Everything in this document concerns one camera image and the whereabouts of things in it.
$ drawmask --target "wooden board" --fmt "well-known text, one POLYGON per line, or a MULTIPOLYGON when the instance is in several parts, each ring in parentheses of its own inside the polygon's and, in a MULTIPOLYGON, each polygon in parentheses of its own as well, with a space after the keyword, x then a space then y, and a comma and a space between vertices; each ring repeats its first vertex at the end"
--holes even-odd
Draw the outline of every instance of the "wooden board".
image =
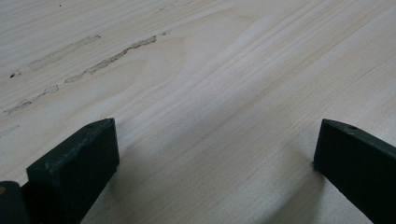
POLYGON ((370 223, 312 170, 320 122, 396 145, 394 0, 5 0, 0 59, 1 180, 116 119, 87 224, 370 223))

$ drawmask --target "wood grain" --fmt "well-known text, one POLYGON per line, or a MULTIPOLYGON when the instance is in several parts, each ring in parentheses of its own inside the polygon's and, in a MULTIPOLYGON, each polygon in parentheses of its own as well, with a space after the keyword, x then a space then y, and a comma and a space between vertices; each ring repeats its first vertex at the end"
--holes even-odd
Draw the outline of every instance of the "wood grain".
POLYGON ((83 223, 370 223, 310 163, 324 118, 396 145, 395 40, 394 0, 2 1, 0 179, 115 118, 83 223))

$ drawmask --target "black clamp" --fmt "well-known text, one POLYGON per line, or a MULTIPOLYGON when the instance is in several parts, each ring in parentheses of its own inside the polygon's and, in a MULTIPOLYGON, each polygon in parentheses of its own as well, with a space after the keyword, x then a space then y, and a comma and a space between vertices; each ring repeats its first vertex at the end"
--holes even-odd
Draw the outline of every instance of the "black clamp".
POLYGON ((119 163, 114 119, 84 126, 30 165, 23 187, 0 182, 0 223, 79 223, 119 163))
POLYGON ((324 119, 314 168, 374 223, 396 223, 396 147, 357 127, 324 119))

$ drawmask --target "black clamp jaw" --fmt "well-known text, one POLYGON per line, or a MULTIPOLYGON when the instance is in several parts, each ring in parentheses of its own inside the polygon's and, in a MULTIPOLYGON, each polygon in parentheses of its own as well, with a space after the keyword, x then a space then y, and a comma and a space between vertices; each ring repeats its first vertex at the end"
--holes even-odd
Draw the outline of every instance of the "black clamp jaw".
POLYGON ((88 124, 30 165, 21 188, 0 182, 0 223, 79 223, 119 164, 114 119, 88 124))
POLYGON ((324 119, 314 168, 374 223, 396 223, 396 147, 349 124, 324 119))

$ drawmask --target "crack in wood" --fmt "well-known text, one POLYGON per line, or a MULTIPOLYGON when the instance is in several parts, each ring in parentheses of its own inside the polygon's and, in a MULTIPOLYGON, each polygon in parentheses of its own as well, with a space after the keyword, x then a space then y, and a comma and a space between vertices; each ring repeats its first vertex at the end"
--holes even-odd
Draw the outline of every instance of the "crack in wood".
POLYGON ((11 76, 9 76, 9 77, 10 78, 17 77, 17 76, 20 76, 21 74, 25 74, 29 70, 37 71, 40 68, 43 68, 51 63, 56 63, 56 62, 60 61, 67 54, 72 53, 76 49, 78 49, 84 45, 90 44, 90 43, 98 40, 99 38, 101 38, 101 36, 99 36, 99 35, 85 37, 76 43, 70 44, 62 49, 52 52, 51 54, 49 54, 39 60, 35 60, 35 61, 29 63, 27 66, 24 66, 20 69, 15 70, 15 72, 12 73, 11 76))
POLYGON ((47 88, 46 88, 42 93, 40 93, 39 95, 37 95, 37 96, 35 96, 35 97, 31 98, 31 99, 23 99, 23 100, 21 100, 17 105, 12 106, 11 108, 5 110, 4 112, 5 112, 5 113, 8 113, 8 114, 11 114, 12 112, 15 112, 15 111, 17 111, 17 110, 24 109, 24 108, 26 108, 28 105, 31 105, 32 103, 34 103, 35 101, 37 101, 40 97, 45 96, 45 95, 50 94, 50 93, 54 93, 54 92, 56 92, 56 91, 58 91, 58 90, 59 90, 58 85, 47 87, 47 88))
POLYGON ((72 82, 75 82, 75 81, 81 79, 81 78, 82 78, 85 74, 87 74, 87 73, 93 75, 93 74, 94 74, 95 72, 97 72, 98 70, 100 70, 100 69, 102 69, 102 68, 105 68, 105 67, 107 67, 109 64, 111 64, 111 63, 115 62, 116 60, 120 59, 122 56, 124 56, 126 53, 128 53, 128 51, 129 51, 130 49, 138 49, 138 48, 140 48, 140 47, 143 47, 143 46, 152 44, 152 43, 154 43, 155 41, 157 41, 157 36, 156 36, 156 35, 154 35, 154 36, 152 36, 152 37, 150 37, 150 38, 147 38, 147 39, 145 39, 145 40, 142 40, 142 41, 133 43, 132 46, 130 46, 129 48, 124 49, 124 50, 121 51, 120 53, 118 53, 118 54, 116 54, 116 55, 114 55, 114 56, 112 56, 112 57, 110 57, 110 58, 107 58, 107 59, 102 60, 100 63, 98 63, 98 64, 96 64, 96 65, 94 65, 94 66, 92 66, 92 67, 86 69, 83 73, 81 73, 81 74, 79 74, 79 75, 76 75, 76 76, 73 76, 73 77, 67 78, 67 79, 64 81, 64 83, 72 83, 72 82))
POLYGON ((7 128, 3 131, 0 131, 0 138, 4 137, 5 135, 12 133, 12 131, 14 131, 15 129, 19 128, 20 125, 15 125, 13 127, 7 128))

